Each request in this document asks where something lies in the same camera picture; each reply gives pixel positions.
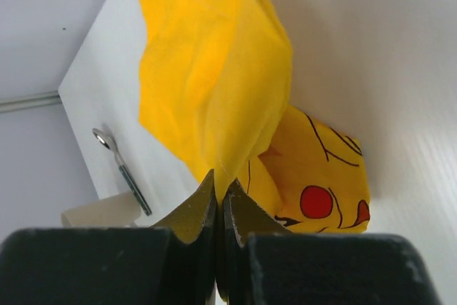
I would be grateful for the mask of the yellow printed cloth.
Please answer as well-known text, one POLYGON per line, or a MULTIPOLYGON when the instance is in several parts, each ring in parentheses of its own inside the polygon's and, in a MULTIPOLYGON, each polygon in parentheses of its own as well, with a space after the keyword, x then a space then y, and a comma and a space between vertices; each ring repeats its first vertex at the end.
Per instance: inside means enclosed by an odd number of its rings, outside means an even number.
POLYGON ((139 0, 139 122, 222 199, 232 181, 295 233, 365 231, 357 140, 289 102, 293 50, 270 0, 139 0))

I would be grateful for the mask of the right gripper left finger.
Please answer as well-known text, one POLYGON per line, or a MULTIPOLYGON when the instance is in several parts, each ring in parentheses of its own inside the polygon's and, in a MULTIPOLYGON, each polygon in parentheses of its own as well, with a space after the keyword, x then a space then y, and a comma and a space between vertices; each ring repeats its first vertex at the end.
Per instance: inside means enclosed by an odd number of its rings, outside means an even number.
POLYGON ((28 228, 1 244, 3 304, 213 304, 214 175, 149 228, 28 228))

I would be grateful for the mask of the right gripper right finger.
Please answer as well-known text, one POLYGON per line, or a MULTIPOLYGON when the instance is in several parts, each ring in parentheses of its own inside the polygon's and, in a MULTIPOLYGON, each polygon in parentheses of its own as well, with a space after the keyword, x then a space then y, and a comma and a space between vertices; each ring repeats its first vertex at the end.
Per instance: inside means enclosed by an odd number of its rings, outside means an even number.
POLYGON ((229 304, 438 304, 420 254, 390 234, 294 234, 234 182, 223 201, 229 304))

